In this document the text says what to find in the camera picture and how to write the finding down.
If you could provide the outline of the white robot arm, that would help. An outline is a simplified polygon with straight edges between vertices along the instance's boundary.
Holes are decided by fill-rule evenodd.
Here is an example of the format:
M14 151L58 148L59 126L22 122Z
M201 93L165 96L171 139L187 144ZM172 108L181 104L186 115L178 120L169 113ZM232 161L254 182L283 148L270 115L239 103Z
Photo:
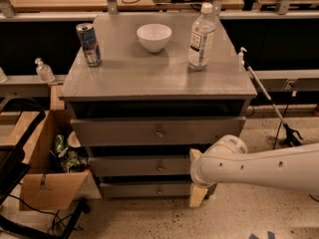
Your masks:
M250 153L234 135L206 151L192 148L189 205L197 207L216 183L243 183L319 194L319 143Z

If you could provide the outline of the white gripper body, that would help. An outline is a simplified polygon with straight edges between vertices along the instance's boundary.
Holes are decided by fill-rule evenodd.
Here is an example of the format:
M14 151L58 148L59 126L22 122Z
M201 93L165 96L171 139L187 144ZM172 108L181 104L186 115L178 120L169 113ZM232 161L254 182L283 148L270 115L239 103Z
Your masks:
M212 182L204 177L201 171L201 159L199 157L190 160L190 177L194 184L200 186L211 186Z

